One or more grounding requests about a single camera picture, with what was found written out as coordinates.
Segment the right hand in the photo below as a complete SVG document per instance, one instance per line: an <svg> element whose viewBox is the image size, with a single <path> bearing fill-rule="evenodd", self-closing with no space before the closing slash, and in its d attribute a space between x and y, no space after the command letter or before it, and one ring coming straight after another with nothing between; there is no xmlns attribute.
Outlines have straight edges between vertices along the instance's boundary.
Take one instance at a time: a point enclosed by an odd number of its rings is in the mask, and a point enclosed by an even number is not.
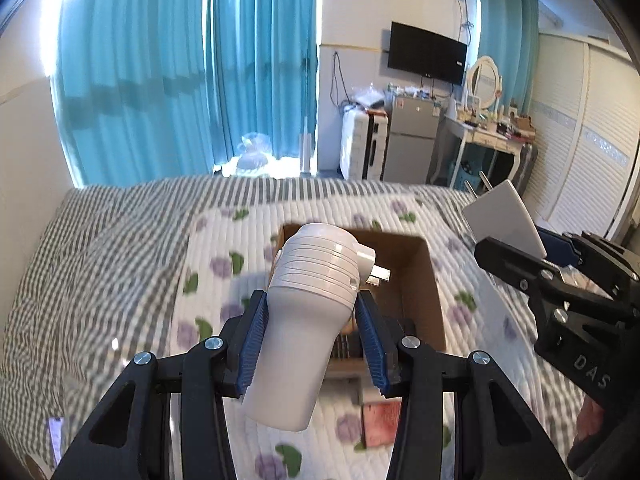
<svg viewBox="0 0 640 480"><path fill-rule="evenodd" d="M589 396L585 397L576 422L576 436L574 443L585 441L598 434L604 421L604 409Z"/></svg>

